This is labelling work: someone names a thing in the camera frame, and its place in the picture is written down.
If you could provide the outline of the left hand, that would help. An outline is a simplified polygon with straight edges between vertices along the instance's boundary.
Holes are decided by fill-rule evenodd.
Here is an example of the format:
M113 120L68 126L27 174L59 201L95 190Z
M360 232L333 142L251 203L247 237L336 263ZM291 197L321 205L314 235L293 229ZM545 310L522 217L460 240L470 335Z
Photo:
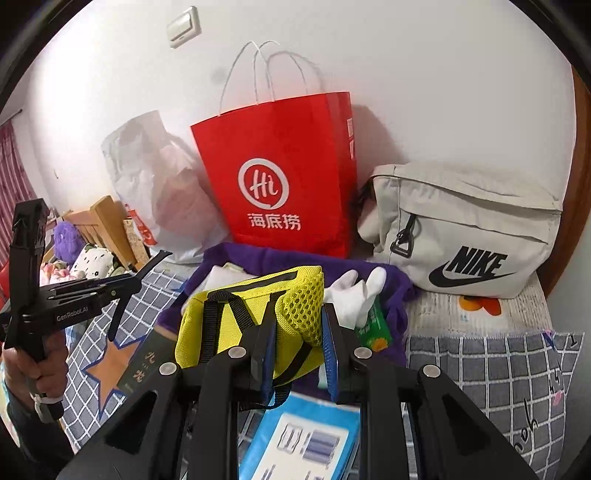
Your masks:
M34 400L29 393L32 383L38 392L51 398L61 396L67 384L65 333L54 332L45 339L46 359L36 363L26 352L2 347L5 364L5 384L12 395L27 409L34 409Z

